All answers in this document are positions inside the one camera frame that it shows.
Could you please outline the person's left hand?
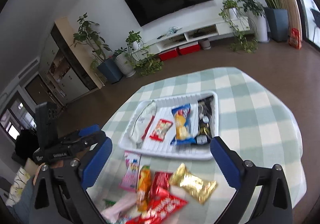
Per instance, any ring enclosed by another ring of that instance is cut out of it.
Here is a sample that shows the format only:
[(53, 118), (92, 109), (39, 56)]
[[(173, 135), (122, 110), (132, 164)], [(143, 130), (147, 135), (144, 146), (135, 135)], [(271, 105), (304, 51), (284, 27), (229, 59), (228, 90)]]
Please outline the person's left hand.
[[(51, 167), (52, 169), (55, 169), (55, 168), (61, 168), (61, 167), (63, 167), (63, 165), (64, 165), (64, 162), (63, 162), (62, 160), (60, 160), (60, 161), (57, 161), (57, 162), (51, 164), (50, 167)], [(40, 166), (38, 166), (38, 168), (37, 168), (37, 170), (36, 170), (36, 173), (35, 173), (35, 175), (34, 175), (34, 178), (33, 178), (33, 186), (35, 186), (36, 181), (37, 181), (37, 177), (38, 177), (38, 175), (39, 175), (39, 173), (40, 173), (40, 170), (41, 170), (41, 168), (42, 168), (43, 166), (44, 166), (44, 163), (41, 164)]]

